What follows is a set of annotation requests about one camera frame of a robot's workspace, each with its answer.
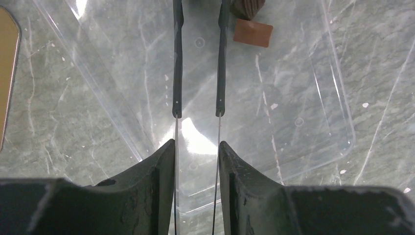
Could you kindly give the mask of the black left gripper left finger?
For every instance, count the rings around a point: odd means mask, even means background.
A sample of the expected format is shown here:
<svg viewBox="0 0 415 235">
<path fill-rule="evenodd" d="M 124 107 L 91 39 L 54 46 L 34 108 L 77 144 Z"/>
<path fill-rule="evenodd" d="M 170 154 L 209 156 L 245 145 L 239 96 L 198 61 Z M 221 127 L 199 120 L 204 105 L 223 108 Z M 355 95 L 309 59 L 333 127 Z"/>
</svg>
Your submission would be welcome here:
<svg viewBox="0 0 415 235">
<path fill-rule="evenodd" d="M 3 235 L 166 235 L 175 142 L 95 186 L 64 178 L 2 178 Z"/>
</svg>

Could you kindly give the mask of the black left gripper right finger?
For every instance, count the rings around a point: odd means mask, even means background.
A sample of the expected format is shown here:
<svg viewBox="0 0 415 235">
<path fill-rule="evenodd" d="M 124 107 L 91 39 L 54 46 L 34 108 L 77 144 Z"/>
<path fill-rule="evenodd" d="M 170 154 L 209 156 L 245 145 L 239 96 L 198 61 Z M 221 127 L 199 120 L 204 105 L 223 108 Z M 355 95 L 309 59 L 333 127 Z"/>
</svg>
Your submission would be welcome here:
<svg viewBox="0 0 415 235">
<path fill-rule="evenodd" d="M 283 186 L 222 141 L 219 175 L 227 235 L 412 235 L 415 207 L 376 186 Z"/>
</svg>

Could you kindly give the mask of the gold chocolate tin box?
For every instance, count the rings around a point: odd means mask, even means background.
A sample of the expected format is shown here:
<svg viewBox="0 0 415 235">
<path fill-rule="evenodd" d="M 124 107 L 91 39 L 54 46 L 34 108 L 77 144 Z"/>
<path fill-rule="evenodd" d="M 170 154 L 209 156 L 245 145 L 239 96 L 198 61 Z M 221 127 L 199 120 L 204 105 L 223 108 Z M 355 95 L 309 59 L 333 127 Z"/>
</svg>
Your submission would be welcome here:
<svg viewBox="0 0 415 235">
<path fill-rule="evenodd" d="M 3 147 L 11 102 L 21 29 L 5 7 L 0 7 L 0 146 Z"/>
</svg>

